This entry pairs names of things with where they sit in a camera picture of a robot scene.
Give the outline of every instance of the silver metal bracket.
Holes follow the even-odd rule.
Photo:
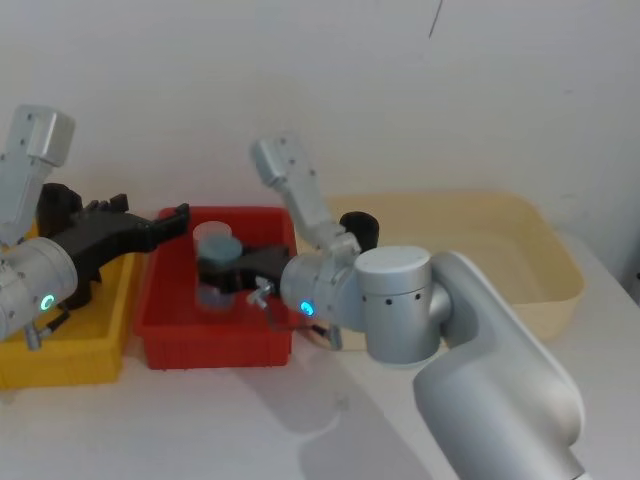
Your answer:
[[[0,244],[13,246],[29,231],[42,184],[69,153],[74,120],[50,107],[21,105],[0,154]]]

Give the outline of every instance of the blue indicator light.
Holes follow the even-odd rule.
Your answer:
[[[311,302],[304,301],[300,304],[300,311],[307,317],[311,317],[315,313],[316,309],[313,308]]]
[[[40,310],[42,310],[43,312],[49,310],[55,302],[56,302],[56,297],[54,297],[53,295],[45,296],[42,299],[42,302],[40,302]]]

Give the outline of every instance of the black cylindrical component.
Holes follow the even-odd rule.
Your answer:
[[[373,215],[365,212],[349,212],[340,218],[342,225],[347,232],[353,233],[358,240],[362,252],[373,250],[378,246],[378,236],[380,225]]]

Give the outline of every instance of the red plastic bin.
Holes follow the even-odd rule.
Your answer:
[[[169,215],[171,209],[160,212]],[[293,225],[287,211],[272,207],[192,207],[190,231],[218,220],[231,226],[243,245],[287,245],[296,253]],[[291,332],[273,331],[265,313],[236,294],[232,310],[201,309],[196,298],[196,259],[192,236],[161,245],[149,259],[135,321],[147,364],[152,369],[268,367],[286,365]],[[280,300],[270,299],[276,322],[294,325],[296,314]]]

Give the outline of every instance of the beige plastic bin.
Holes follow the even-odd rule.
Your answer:
[[[513,194],[385,193],[335,197],[329,205],[336,219],[354,210],[375,216],[379,246],[417,245],[431,253],[467,255],[541,340],[566,328],[584,289],[580,270],[551,227]],[[299,252],[311,250],[297,241]],[[346,350],[365,348],[362,334],[343,330],[342,337]],[[317,335],[310,338],[322,344]]]

